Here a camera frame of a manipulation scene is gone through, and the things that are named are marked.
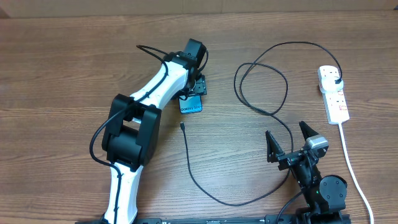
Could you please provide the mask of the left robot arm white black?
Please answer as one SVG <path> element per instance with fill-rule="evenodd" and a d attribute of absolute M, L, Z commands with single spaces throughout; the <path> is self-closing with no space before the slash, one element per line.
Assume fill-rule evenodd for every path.
<path fill-rule="evenodd" d="M 100 223 L 136 222 L 139 181 L 157 147 L 167 103 L 177 99 L 181 113 L 201 111 L 201 96 L 207 94 L 202 74 L 208 60 L 205 45 L 189 39 L 183 51 L 164 53 L 159 60 L 160 70 L 143 88 L 113 99 L 100 129 L 105 164 L 111 169 L 109 204 Z"/>

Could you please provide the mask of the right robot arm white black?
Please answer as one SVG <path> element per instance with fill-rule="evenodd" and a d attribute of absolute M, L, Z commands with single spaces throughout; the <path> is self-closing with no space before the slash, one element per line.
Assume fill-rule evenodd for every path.
<path fill-rule="evenodd" d="M 266 223 L 351 223 L 346 208 L 348 184 L 338 175 L 322 176 L 317 168 L 319 160 L 329 148 L 326 137 L 313 130 L 306 122 L 299 122 L 304 145 L 286 153 L 270 131 L 266 131 L 267 161 L 278 163 L 279 170 L 291 171 L 300 187 L 277 215 L 266 215 Z"/>

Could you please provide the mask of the blue Samsung Galaxy smartphone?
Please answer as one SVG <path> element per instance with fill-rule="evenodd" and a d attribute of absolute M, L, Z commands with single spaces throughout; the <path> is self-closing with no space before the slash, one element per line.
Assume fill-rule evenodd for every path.
<path fill-rule="evenodd" d="M 202 111 L 201 96 L 189 96 L 186 100 L 179 99 L 181 114 L 199 113 Z"/>

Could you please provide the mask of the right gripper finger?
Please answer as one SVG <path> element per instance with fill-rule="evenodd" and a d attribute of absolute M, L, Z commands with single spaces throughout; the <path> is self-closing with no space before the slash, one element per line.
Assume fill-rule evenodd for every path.
<path fill-rule="evenodd" d="M 300 121 L 299 126 L 303 135 L 304 140 L 307 140 L 310 137 L 314 137 L 316 135 L 319 135 L 318 132 L 313 130 L 306 122 Z"/>
<path fill-rule="evenodd" d="M 278 162 L 279 157 L 283 156 L 285 152 L 280 147 L 274 136 L 270 131 L 266 131 L 266 143 L 267 143 L 267 161 Z"/>

